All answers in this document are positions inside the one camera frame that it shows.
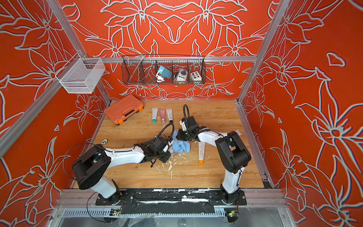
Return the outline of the blue microfiber cloth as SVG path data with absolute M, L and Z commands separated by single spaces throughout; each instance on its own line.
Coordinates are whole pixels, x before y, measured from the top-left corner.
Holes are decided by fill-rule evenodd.
M 191 145 L 189 142 L 187 141 L 180 141 L 176 138 L 177 134 L 178 134 L 178 129 L 176 129 L 173 133 L 173 144 L 172 144 L 172 149 L 174 152 L 177 153 L 182 153 L 183 151 L 185 151 L 186 153 L 190 153 L 191 151 Z

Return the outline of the black cap white tube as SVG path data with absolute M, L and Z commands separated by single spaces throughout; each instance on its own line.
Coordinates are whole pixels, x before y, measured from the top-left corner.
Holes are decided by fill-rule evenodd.
M 167 113 L 167 117 L 168 117 L 169 123 L 172 124 L 174 122 L 174 119 L 173 119 L 173 110 L 172 109 L 167 109 L 166 110 L 166 113 Z

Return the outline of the pink translucent tube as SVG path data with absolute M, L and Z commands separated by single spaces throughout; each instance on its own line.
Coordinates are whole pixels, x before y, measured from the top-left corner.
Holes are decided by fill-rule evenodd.
M 166 109 L 162 108 L 159 110 L 161 124 L 166 124 Z

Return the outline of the green cap toothpaste tube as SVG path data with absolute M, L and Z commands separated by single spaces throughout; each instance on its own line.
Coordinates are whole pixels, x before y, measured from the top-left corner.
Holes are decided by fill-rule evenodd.
M 157 122 L 158 108 L 152 108 L 152 123 Z

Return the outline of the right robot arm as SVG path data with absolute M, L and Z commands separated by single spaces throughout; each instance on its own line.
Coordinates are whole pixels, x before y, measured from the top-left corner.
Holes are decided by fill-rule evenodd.
M 206 126 L 199 126 L 190 115 L 189 108 L 183 105 L 182 129 L 176 139 L 185 142 L 200 142 L 217 148 L 225 168 L 225 177 L 220 187 L 220 200 L 225 204 L 238 202 L 242 173 L 251 161 L 251 154 L 236 131 L 216 132 Z

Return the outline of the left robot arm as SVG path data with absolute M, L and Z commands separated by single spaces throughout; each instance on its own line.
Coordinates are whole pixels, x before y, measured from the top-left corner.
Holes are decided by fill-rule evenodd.
M 91 189 L 98 193 L 102 204 L 116 205 L 123 200 L 123 195 L 114 180 L 107 179 L 106 170 L 125 164 L 151 163 L 151 167 L 160 160 L 166 163 L 171 153 L 172 134 L 168 137 L 163 132 L 173 123 L 167 124 L 153 139 L 134 144 L 132 148 L 112 149 L 102 144 L 95 144 L 78 158 L 72 165 L 72 171 L 80 190 Z

